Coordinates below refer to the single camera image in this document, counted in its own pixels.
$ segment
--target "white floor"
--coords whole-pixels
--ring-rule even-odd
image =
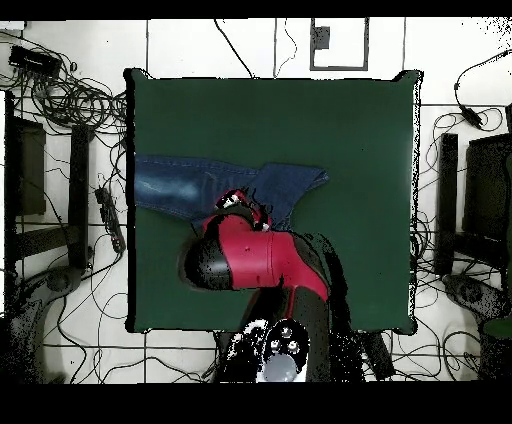
[[[421,170],[426,169],[425,154],[433,141],[434,121],[441,115],[458,111],[453,93],[453,84],[458,75],[469,66],[505,48],[510,48],[512,38],[510,30],[485,19],[407,18],[404,21],[404,18],[371,18],[368,72],[310,72],[309,22],[309,19],[290,18],[286,23],[286,30],[297,44],[297,52],[294,59],[282,67],[279,78],[391,79],[402,69],[419,69],[425,72],[421,90]],[[219,20],[219,25],[248,68],[257,77],[271,78],[274,65],[274,18]],[[295,49],[294,44],[286,36],[284,25],[285,19],[280,18],[277,30],[278,68],[288,57],[294,55]],[[30,22],[23,36],[52,50],[65,53],[77,63],[77,74],[80,77],[94,78],[106,84],[114,94],[125,89],[122,74],[127,67],[147,69],[156,78],[249,76],[217,31],[213,20]],[[7,38],[0,35],[0,42],[5,40]],[[7,65],[8,54],[8,45],[0,43],[0,73],[9,75],[11,71]],[[506,57],[499,62],[469,72],[461,81],[460,101],[477,106],[477,111],[488,106],[498,106],[503,112],[504,106],[512,103],[512,76],[509,71],[511,64],[512,58]],[[24,117],[28,119],[30,115],[26,111],[31,110],[29,103],[30,100],[24,102]],[[498,117],[494,111],[490,111],[487,128],[494,128],[495,124],[499,123]],[[449,125],[450,119],[444,118],[438,125]],[[436,137],[442,131],[437,129]],[[454,127],[452,131],[459,134],[459,143],[466,146],[471,139],[489,135],[470,128],[465,122]],[[495,131],[503,132],[506,132],[505,121]],[[103,140],[113,144],[117,138],[111,135],[105,136]],[[97,139],[91,146],[90,184],[97,186],[97,179],[101,181],[100,173],[107,175],[111,172],[109,150]],[[48,137],[47,152],[55,159],[66,160],[69,158],[69,138]],[[433,152],[430,153],[430,161],[433,161]],[[459,158],[460,168],[464,168],[465,153],[460,148]],[[69,165],[56,162],[50,156],[46,160],[46,169],[60,167],[66,175],[69,174]],[[435,178],[435,171],[426,172],[421,176],[419,186],[422,187]],[[464,172],[461,172],[461,187],[463,181]],[[58,213],[66,222],[67,180],[60,172],[49,172],[45,188]],[[119,198],[118,209],[125,209],[120,184],[116,183],[113,188],[115,196]],[[435,193],[435,184],[420,191],[419,209],[427,214],[429,220],[435,215]],[[95,206],[96,201],[94,196],[91,196],[91,244],[104,234],[99,211]],[[458,216],[460,222],[461,208]],[[126,225],[126,212],[120,214],[120,220]],[[25,217],[24,229],[27,231],[55,223],[55,217],[50,209],[44,217]],[[430,229],[433,230],[433,223],[430,224]],[[18,272],[20,275],[22,271],[25,276],[33,275],[46,268],[53,259],[64,252],[64,249],[57,249],[27,258],[23,264],[20,261]],[[108,265],[114,258],[115,254],[108,238],[100,239],[96,248],[95,268]],[[201,373],[206,370],[214,356],[215,343],[211,333],[150,331],[147,335],[128,334],[124,328],[124,319],[103,316],[100,322],[101,311],[90,295],[91,287],[96,287],[103,279],[94,291],[97,304],[103,308],[114,294],[126,293],[127,264],[128,255],[125,255],[106,276],[102,273],[93,277],[92,282],[84,282],[69,296],[62,328],[87,351],[86,362],[78,372],[76,381],[98,383],[99,379],[92,372],[93,358],[97,360],[99,357],[99,354],[96,354],[98,346],[101,346],[102,352],[99,372],[106,383],[171,382],[183,375],[179,370],[173,371],[164,367],[155,359],[144,361],[144,358],[150,357],[160,359],[171,368],[187,372]],[[460,271],[463,266],[458,266],[454,270]],[[424,273],[420,274],[419,278],[428,281]],[[440,290],[442,285],[437,282],[432,283],[432,286],[424,285],[418,290],[416,316],[421,321],[416,335],[392,336],[392,353],[396,368],[403,373],[414,375],[417,379],[450,379],[444,361],[438,357],[435,335],[441,340],[448,333],[458,330],[478,335],[472,315],[454,305]],[[52,372],[65,371],[69,381],[84,355],[80,349],[68,343],[55,328],[62,306],[62,301],[55,302],[48,314],[45,325],[45,353],[49,369]],[[114,296],[104,311],[112,317],[124,317],[127,311],[126,295]],[[446,347],[454,355],[459,355],[461,361],[464,361],[464,353],[468,352],[476,357],[478,363],[479,346],[472,338],[464,335],[454,336],[447,342]],[[134,363],[138,365],[109,371],[115,366]],[[455,368],[451,372],[456,379],[475,378],[474,371],[457,363],[455,359],[450,358],[448,363]],[[404,377],[393,377],[393,380],[404,380]],[[179,380],[187,381],[190,381],[187,377]]]

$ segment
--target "green tablecloth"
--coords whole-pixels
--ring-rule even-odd
[[[294,230],[324,234],[333,244],[354,329],[409,328],[413,94],[420,75],[152,80],[127,70],[135,152],[324,168],[330,181],[300,200]],[[136,209],[127,324],[133,331],[238,329],[249,292],[199,293],[178,279],[176,258],[190,232],[171,216]]]

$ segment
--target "denim fabric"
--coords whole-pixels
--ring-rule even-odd
[[[194,225],[211,215],[226,191],[249,187],[253,200],[273,207],[272,228],[290,230],[295,204],[327,180],[324,170],[306,166],[271,163],[253,169],[202,158],[135,155],[136,206]]]

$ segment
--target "power adapter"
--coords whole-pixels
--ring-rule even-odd
[[[473,109],[466,106],[460,106],[462,117],[468,121],[468,123],[479,130],[482,129],[482,118]]]

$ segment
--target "black border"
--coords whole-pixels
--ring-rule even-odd
[[[125,321],[126,331],[135,333],[135,315],[137,312],[137,261],[135,243],[135,81],[132,71],[127,68],[123,72],[126,81],[126,205],[127,211],[127,249],[128,249],[128,316]]]

